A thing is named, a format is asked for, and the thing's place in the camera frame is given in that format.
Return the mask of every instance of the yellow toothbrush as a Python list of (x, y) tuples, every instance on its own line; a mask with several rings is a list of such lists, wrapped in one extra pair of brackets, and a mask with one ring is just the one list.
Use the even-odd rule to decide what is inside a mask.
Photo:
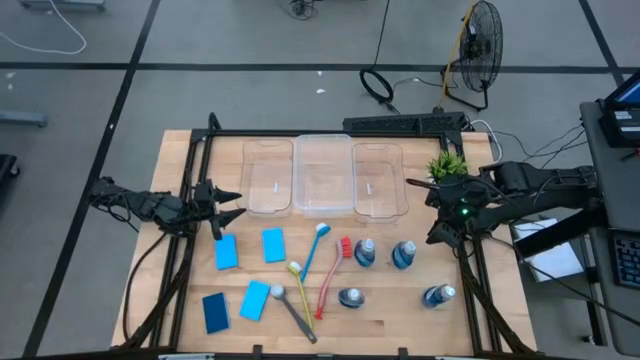
[(304, 304), (304, 313), (307, 318), (307, 324), (311, 329), (313, 329), (313, 323), (311, 322), (311, 312), (309, 312), (309, 305), (307, 304), (307, 296), (304, 294), (304, 287), (302, 286), (302, 281), (300, 280), (300, 272), (302, 271), (302, 266), (295, 261), (292, 261), (291, 264), (287, 265), (287, 269), (289, 272), (296, 277), (298, 281), (298, 289), (300, 289), (300, 296), (302, 296), (302, 303)]

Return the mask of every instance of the white cable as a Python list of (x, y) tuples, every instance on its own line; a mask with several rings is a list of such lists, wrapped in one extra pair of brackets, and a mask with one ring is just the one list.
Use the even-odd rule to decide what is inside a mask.
[(500, 143), (498, 142), (498, 138), (496, 137), (496, 134), (493, 133), (493, 129), (491, 129), (491, 126), (489, 126), (489, 124), (484, 120), (479, 120), (479, 119), (478, 120), (473, 120), (471, 122), (471, 125), (473, 125), (475, 123), (478, 123), (478, 122), (483, 123), (484, 126), (486, 126), (487, 129), (489, 129), (489, 133), (491, 134), (491, 138), (493, 138), (493, 141), (496, 143), (496, 146), (498, 147), (498, 160), (496, 160), (494, 162), (494, 164), (495, 163), (499, 163), (500, 160), (502, 160), (502, 146), (500, 146)]
[(62, 55), (77, 55), (79, 53), (81, 53), (82, 51), (84, 51), (84, 49), (87, 47), (87, 40), (85, 40), (84, 36), (82, 36), (82, 34), (80, 34), (80, 32), (78, 30), (76, 30), (76, 28), (73, 27), (73, 25), (71, 25), (67, 19), (64, 18), (64, 16), (62, 16), (62, 14), (60, 14), (60, 11), (58, 11), (58, 7), (56, 6), (56, 4), (54, 4), (53, 0), (49, 0), (49, 3), (51, 4), (51, 7), (53, 7), (53, 10), (56, 12), (56, 14), (58, 14), (58, 16), (60, 17), (60, 19), (62, 19), (62, 21), (64, 21), (65, 24), (67, 24), (67, 26), (69, 26), (69, 28), (76, 33), (76, 35), (78, 35), (78, 37), (80, 38), (80, 40), (82, 40), (82, 47), (76, 51), (62, 51), (62, 50), (48, 50), (48, 49), (38, 49), (38, 48), (33, 48), (30, 46), (26, 46), (26, 45), (22, 45), (17, 43), (16, 41), (14, 41), (13, 39), (11, 39), (9, 36), (7, 36), (5, 33), (0, 31), (0, 36), (2, 36), (3, 38), (7, 39), (7, 41), (9, 41), (10, 43), (12, 43), (13, 45), (25, 49), (25, 50), (29, 50), (29, 51), (35, 51), (35, 52), (40, 52), (40, 53), (48, 53), (48, 54), (62, 54)]

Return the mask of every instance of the transparent container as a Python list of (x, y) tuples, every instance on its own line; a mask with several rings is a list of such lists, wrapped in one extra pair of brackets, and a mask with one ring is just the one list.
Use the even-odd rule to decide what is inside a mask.
[(396, 144), (354, 146), (356, 213), (361, 222), (394, 222), (409, 211), (402, 170), (402, 148)]
[(353, 214), (356, 199), (353, 143), (347, 135), (302, 135), (295, 141), (296, 209), (312, 218)]
[(284, 217), (291, 211), (293, 144), (289, 140), (250, 140), (242, 149), (239, 207), (254, 217)]

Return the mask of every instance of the wooden tabletop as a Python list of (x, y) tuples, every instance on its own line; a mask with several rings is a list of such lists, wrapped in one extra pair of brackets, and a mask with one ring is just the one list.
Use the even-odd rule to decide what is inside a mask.
[[(181, 183), (190, 131), (167, 131), (160, 149), (153, 178), (153, 191), (177, 194)], [(251, 138), (216, 137), (209, 167), (209, 177), (226, 191), (240, 191), (243, 163), (243, 144)], [(464, 151), (470, 170), (491, 163), (491, 150), (484, 133), (464, 133)], [(367, 139), (354, 138), (354, 143), (394, 143), (402, 147), (404, 176), (423, 179), (426, 164), (440, 153), (437, 140), (432, 139)], [(200, 163), (202, 146), (196, 155)], [(410, 355), (472, 355), (469, 338), (462, 281), (458, 262), (451, 249), (444, 245), (426, 245), (427, 232), (436, 219), (436, 210), (424, 205), (427, 190), (406, 186), (409, 211), (392, 224), (357, 222), (355, 218), (306, 219), (293, 211), (281, 219), (260, 219), (243, 215), (226, 232), (237, 239), (239, 266), (218, 271), (215, 267), (214, 240), (209, 225), (202, 224), (196, 248), (187, 301), (184, 309), (179, 351), (185, 352), (243, 352), (252, 351), (253, 345), (263, 345), (265, 353), (334, 353), (334, 354), (397, 354), (406, 347)], [(222, 209), (236, 208), (235, 202)], [(318, 293), (324, 278), (336, 257), (335, 242), (348, 235), (352, 240), (372, 238), (376, 242), (376, 262), (363, 268), (351, 258), (346, 259), (331, 281), (323, 320), (314, 319), (314, 332), (318, 342), (312, 345), (284, 304), (269, 298), (260, 322), (239, 316), (240, 306), (251, 280), (269, 284), (282, 284), (289, 300), (303, 315), (303, 306), (295, 278), (285, 264), (297, 261), (304, 265), (313, 242), (315, 226), (326, 222), (331, 232), (320, 240), (316, 256), (305, 281), (307, 298), (315, 312)], [(261, 231), (282, 227), (287, 261), (267, 264), (263, 260)], [(143, 224), (140, 229), (132, 264), (160, 236), (154, 224)], [(510, 241), (507, 229), (500, 228), (494, 235)], [(391, 263), (391, 249), (403, 240), (417, 245), (414, 264), (404, 271)], [(506, 321), (528, 346), (535, 348), (531, 320), (520, 281), (516, 259), (512, 250), (493, 242), (485, 242), (485, 259), (491, 283), (493, 300)], [(140, 266), (133, 281), (129, 329), (133, 331), (147, 316), (158, 298), (158, 289), (168, 241), (161, 244)], [(433, 285), (448, 283), (458, 290), (456, 297), (436, 308), (426, 309), (421, 304), (424, 290)], [(341, 288), (357, 287), (366, 298), (365, 305), (351, 310), (338, 303)], [(202, 298), (223, 292), (227, 301), (231, 328), (207, 335), (204, 325)], [(483, 345), (489, 350), (484, 313), (477, 303)], [(167, 343), (173, 307), (165, 314), (162, 343)], [(113, 335), (113, 344), (123, 342), (122, 312)]]

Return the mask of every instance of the blue bottle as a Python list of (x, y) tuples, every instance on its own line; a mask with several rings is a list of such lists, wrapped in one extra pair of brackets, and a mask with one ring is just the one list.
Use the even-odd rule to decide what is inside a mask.
[(429, 309), (444, 304), (456, 296), (456, 289), (444, 284), (440, 286), (432, 286), (422, 295), (422, 303)]
[(353, 251), (353, 256), (358, 264), (364, 267), (373, 265), (376, 259), (376, 244), (371, 239), (358, 241), (356, 249)]
[(400, 270), (406, 269), (413, 263), (416, 255), (416, 244), (413, 241), (399, 242), (391, 252), (393, 264)]
[(340, 290), (338, 300), (340, 300), (340, 304), (351, 309), (357, 309), (364, 305), (364, 295), (356, 288)]

